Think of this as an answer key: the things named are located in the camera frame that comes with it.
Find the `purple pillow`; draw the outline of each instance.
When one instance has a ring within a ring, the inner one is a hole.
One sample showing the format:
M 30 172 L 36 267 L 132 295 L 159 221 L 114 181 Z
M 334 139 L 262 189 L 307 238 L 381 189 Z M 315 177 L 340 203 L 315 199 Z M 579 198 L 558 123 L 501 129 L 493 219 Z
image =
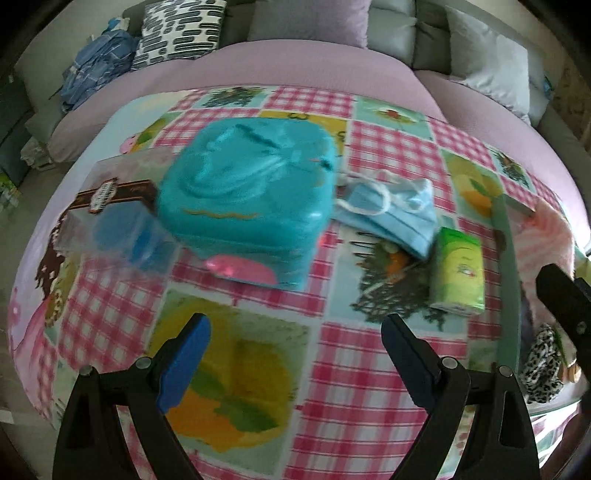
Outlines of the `purple pillow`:
M 319 40 L 367 48 L 372 0 L 256 0 L 248 40 Z

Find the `surgical face mask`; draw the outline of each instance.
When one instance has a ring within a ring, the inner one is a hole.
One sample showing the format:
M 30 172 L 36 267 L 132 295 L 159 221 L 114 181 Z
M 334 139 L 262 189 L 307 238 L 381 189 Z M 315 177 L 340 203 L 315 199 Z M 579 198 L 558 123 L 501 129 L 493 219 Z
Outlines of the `surgical face mask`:
M 411 255 L 429 257 L 439 222 L 430 180 L 407 180 L 387 170 L 388 182 L 358 173 L 343 174 L 348 184 L 335 201 L 332 218 L 357 230 L 396 243 Z

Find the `screw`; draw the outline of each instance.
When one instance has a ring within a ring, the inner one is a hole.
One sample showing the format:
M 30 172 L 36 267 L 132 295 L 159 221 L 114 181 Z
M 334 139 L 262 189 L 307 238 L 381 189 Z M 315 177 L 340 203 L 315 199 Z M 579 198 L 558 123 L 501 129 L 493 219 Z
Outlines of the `screw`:
M 82 368 L 80 368 L 80 375 L 82 375 L 83 377 L 89 377 L 90 374 L 92 373 L 93 368 L 90 365 L 85 365 Z
M 586 330 L 587 330 L 587 324 L 585 322 L 579 322 L 577 324 L 577 333 L 579 335 L 584 335 Z
M 445 357 L 443 360 L 441 360 L 441 363 L 445 368 L 448 368 L 449 370 L 453 370 L 457 367 L 457 360 L 455 358 L 452 358 L 451 356 Z
M 501 375 L 503 375 L 503 377 L 507 377 L 507 378 L 509 378 L 509 377 L 511 377 L 511 375 L 513 375 L 513 370 L 511 370 L 511 368 L 509 368 L 509 367 L 508 367 L 508 366 L 506 366 L 506 365 L 501 365 L 501 366 L 499 367 L 499 373 L 500 373 Z
M 135 366 L 140 370 L 145 370 L 152 364 L 152 359 L 149 356 L 143 356 L 135 361 Z

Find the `printed tablecloth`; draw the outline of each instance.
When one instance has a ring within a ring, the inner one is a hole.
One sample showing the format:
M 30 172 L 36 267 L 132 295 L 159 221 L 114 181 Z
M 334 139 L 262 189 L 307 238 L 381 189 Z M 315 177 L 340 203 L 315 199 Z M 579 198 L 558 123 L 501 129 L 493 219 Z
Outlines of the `printed tablecloth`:
M 556 209 L 561 203 L 502 152 L 444 122 L 370 98 L 286 86 L 135 100 L 81 157 L 76 181 L 67 180 L 78 188 L 99 160 L 156 147 L 180 151 L 212 121 L 253 116 L 322 125 L 351 171 L 430 179 L 441 225 L 482 242 L 486 313 L 466 319 L 426 308 L 428 265 L 410 268 L 413 260 L 395 245 L 337 223 L 322 237 L 304 291 L 221 280 L 188 249 L 168 279 L 125 281 L 100 258 L 64 258 L 53 249 L 59 212 L 77 193 L 70 188 L 48 206 L 50 226 L 38 225 L 12 292 L 18 373 L 31 402 L 58 428 L 78 369 L 127 368 L 202 312 L 212 321 L 212 343 L 168 419 L 204 478 L 387 479 L 426 414 L 382 346 L 381 319 L 397 312 L 439 355 L 489 370 L 502 334 L 492 199 L 507 193 L 531 208 L 538 196 Z M 533 419 L 541 459 L 575 411 Z M 457 465 L 472 414 L 466 410 L 442 478 Z M 121 410 L 121 418 L 138 471 L 151 478 L 128 413 Z

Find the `blue gripper pad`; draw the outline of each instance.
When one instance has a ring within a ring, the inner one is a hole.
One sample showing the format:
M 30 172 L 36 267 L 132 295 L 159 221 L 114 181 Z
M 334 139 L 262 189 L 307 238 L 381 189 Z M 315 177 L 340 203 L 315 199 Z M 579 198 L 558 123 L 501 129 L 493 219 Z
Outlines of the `blue gripper pad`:
M 195 370 L 199 366 L 212 337 L 212 325 L 202 314 L 192 331 L 186 333 L 183 343 L 177 348 L 174 358 L 160 375 L 160 393 L 156 405 L 162 413 L 181 403 L 185 390 L 191 383 Z M 185 334 L 185 328 L 179 334 Z

